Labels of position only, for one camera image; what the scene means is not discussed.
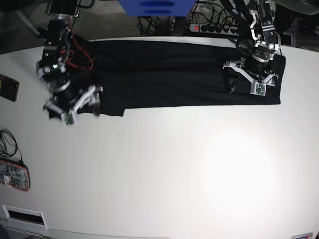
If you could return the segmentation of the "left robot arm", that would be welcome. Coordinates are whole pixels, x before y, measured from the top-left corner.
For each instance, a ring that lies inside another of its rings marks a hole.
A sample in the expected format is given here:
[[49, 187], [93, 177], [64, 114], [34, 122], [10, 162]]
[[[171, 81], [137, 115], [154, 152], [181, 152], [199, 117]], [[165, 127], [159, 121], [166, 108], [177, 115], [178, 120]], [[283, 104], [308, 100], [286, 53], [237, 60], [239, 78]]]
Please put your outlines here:
[[235, 91], [235, 82], [245, 79], [250, 83], [250, 94], [265, 96], [268, 87], [274, 87], [279, 74], [271, 67], [275, 54], [281, 50], [277, 41], [274, 11], [270, 3], [260, 0], [249, 10], [251, 40], [239, 39], [236, 49], [243, 54], [239, 60], [227, 61], [223, 65], [228, 93]]

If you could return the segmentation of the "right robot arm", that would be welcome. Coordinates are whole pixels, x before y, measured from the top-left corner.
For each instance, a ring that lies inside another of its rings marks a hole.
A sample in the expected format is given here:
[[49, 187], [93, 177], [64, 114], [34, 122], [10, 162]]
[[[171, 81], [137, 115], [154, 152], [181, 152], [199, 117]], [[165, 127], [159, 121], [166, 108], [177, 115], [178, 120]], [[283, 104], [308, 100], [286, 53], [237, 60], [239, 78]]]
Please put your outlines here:
[[76, 122], [78, 112], [90, 107], [100, 114], [100, 95], [103, 87], [94, 84], [82, 86], [79, 77], [93, 70], [94, 62], [87, 50], [75, 39], [72, 20], [80, 9], [90, 9], [95, 2], [83, 5], [79, 0], [50, 0], [45, 13], [52, 19], [42, 31], [44, 48], [36, 64], [38, 78], [51, 96], [43, 109], [67, 124]]

